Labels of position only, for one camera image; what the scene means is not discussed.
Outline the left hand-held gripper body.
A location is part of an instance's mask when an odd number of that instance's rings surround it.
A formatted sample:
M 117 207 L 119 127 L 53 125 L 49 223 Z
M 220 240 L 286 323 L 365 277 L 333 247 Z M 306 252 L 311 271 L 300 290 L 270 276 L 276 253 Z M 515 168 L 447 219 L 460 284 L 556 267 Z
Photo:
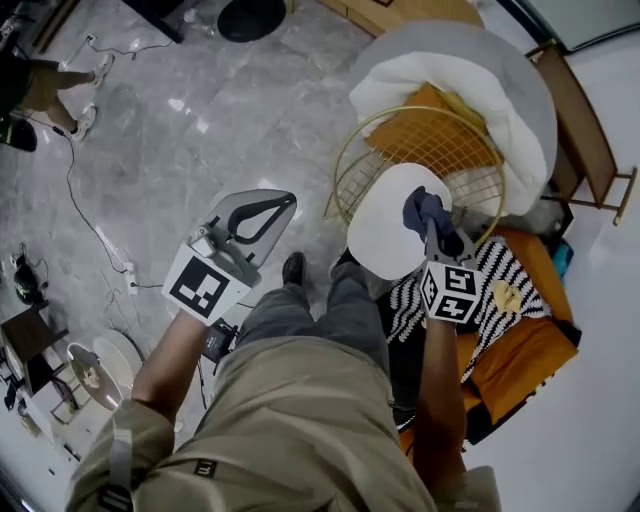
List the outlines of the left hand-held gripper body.
M 259 281 L 257 268 L 225 240 L 221 231 L 200 226 L 180 245 L 162 294 L 211 326 Z

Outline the dark blue cloth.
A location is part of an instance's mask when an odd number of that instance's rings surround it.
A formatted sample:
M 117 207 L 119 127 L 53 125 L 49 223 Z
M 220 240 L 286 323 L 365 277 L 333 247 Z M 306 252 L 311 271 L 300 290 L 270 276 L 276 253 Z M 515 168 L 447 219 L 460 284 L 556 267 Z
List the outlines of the dark blue cloth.
M 406 199 L 402 217 L 403 225 L 415 232 L 424 244 L 429 240 L 428 228 L 433 223 L 440 251 L 450 257 L 463 253 L 464 242 L 456 233 L 440 197 L 428 193 L 424 186 L 416 188 Z

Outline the white round seat cushion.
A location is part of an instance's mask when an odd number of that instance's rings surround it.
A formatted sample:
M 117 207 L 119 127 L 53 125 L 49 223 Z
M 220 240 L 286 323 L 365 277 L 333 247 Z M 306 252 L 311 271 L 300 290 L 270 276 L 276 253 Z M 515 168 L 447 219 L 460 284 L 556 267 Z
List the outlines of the white round seat cushion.
M 419 187 L 452 209 L 451 194 L 428 168 L 416 163 L 396 164 L 385 170 L 370 187 L 353 215 L 347 232 L 352 256 L 383 280 L 400 279 L 421 266 L 424 243 L 403 224 L 403 207 Z

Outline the gold wire grid chair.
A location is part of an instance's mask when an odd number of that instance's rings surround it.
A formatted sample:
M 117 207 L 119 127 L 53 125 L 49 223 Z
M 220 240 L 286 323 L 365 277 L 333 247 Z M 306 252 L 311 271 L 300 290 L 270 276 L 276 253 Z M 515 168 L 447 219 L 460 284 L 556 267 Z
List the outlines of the gold wire grid chair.
M 325 215 L 349 224 L 378 178 L 402 163 L 422 165 L 442 181 L 456 227 L 483 221 L 472 236 L 477 245 L 505 213 L 503 158 L 490 137 L 457 113 L 403 106 L 366 118 L 346 137 L 334 163 Z

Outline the person's right forearm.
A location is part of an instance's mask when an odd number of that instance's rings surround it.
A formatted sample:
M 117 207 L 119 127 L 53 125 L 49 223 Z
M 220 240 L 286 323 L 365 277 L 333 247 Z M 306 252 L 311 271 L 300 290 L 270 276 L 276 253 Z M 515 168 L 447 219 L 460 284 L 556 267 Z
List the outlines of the person's right forearm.
M 465 435 L 455 325 L 429 318 L 414 427 L 414 466 L 427 486 L 465 471 Z

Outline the black white patterned cushion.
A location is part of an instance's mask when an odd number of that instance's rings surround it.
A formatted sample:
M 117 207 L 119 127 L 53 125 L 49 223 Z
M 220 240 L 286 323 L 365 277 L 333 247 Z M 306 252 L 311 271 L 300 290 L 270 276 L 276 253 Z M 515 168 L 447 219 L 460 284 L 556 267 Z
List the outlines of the black white patterned cushion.
M 463 374 L 466 381 L 476 362 L 499 337 L 522 318 L 544 318 L 551 314 L 521 262 L 507 247 L 502 237 L 492 237 L 476 250 L 478 269 L 483 274 L 481 300 L 466 327 L 478 334 L 470 361 Z M 396 282 L 390 292 L 382 295 L 377 305 L 383 320 L 387 342 L 391 348 L 405 348 L 413 338 L 424 338 L 425 311 L 420 294 L 422 274 L 416 272 Z M 519 292 L 517 312 L 500 309 L 494 299 L 494 284 L 504 281 Z

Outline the yellow cushion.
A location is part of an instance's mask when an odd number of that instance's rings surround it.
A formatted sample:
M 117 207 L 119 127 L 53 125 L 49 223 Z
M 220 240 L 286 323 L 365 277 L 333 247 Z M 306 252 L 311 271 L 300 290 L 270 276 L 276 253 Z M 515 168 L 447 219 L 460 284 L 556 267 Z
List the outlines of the yellow cushion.
M 483 124 L 484 117 L 470 108 L 464 100 L 454 92 L 439 91 L 438 94 L 446 105 L 457 115 L 467 119 L 471 123 Z

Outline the person's left black shoe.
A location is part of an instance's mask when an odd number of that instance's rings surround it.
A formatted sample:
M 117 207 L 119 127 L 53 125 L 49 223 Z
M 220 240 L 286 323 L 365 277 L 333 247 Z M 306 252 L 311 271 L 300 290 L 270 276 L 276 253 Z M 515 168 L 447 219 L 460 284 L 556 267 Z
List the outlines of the person's left black shoe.
M 302 252 L 291 253 L 282 266 L 283 284 L 303 287 L 306 283 L 306 265 L 306 257 Z

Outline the beige crumpled cloth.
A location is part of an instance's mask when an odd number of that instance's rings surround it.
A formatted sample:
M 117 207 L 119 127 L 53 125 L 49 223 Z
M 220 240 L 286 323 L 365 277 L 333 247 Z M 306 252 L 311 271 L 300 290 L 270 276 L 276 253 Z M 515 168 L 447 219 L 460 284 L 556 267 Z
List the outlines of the beige crumpled cloth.
M 504 280 L 496 280 L 492 285 L 493 300 L 499 313 L 519 314 L 522 295 L 519 289 Z

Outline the blue bag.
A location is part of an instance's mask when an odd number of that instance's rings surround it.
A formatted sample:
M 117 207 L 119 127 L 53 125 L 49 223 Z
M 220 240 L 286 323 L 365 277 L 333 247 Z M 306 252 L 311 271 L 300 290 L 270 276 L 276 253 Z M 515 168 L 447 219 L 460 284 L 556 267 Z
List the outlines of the blue bag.
M 562 239 L 552 256 L 552 262 L 554 268 L 561 280 L 565 279 L 569 265 L 573 259 L 574 250 L 571 245 L 564 239 Z

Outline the large orange pillow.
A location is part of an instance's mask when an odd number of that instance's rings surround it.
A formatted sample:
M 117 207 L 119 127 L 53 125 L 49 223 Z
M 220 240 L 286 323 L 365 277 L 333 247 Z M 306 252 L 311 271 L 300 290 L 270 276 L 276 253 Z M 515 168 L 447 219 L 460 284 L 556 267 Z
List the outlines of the large orange pillow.
M 577 354 L 551 318 L 526 317 L 477 359 L 462 384 L 465 409 L 485 407 L 495 425 Z

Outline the round white plate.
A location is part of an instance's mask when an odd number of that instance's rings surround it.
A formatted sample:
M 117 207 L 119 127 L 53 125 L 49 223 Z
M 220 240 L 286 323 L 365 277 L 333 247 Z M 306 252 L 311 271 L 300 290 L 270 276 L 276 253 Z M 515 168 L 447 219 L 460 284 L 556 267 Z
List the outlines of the round white plate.
M 128 398 L 135 377 L 143 364 L 134 344 L 119 331 L 108 330 L 96 337 L 92 346 L 101 366 L 113 379 L 122 395 Z

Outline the person's beige shirt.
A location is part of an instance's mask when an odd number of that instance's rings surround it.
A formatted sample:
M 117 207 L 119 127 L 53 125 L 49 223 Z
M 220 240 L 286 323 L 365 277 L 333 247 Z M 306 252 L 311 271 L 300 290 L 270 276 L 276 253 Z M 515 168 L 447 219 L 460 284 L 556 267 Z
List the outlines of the person's beige shirt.
M 364 354 L 318 338 L 262 340 L 227 356 L 193 437 L 123 402 L 68 491 L 68 512 L 99 512 L 121 483 L 135 512 L 500 512 L 493 470 L 444 489 L 401 450 L 386 375 Z

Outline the brown wooden shelf rack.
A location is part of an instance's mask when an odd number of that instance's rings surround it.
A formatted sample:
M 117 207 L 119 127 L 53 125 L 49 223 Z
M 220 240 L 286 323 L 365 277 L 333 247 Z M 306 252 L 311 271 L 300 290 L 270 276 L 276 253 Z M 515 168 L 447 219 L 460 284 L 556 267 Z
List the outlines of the brown wooden shelf rack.
M 592 207 L 614 214 L 619 226 L 640 173 L 618 169 L 600 120 L 576 75 L 553 40 L 530 50 L 549 89 L 557 119 L 557 156 L 545 200 Z

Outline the black device with green light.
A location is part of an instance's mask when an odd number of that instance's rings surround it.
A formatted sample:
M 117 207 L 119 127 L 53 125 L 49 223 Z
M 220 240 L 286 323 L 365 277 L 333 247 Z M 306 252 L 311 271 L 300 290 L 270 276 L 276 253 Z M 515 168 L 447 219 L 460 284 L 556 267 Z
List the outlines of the black device with green light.
M 43 262 L 41 259 L 33 265 L 28 259 L 26 245 L 21 243 L 19 252 L 12 254 L 10 263 L 13 266 L 14 289 L 18 299 L 27 306 L 40 305 L 45 302 L 44 290 L 48 281 L 42 282 L 35 272 L 35 268 Z

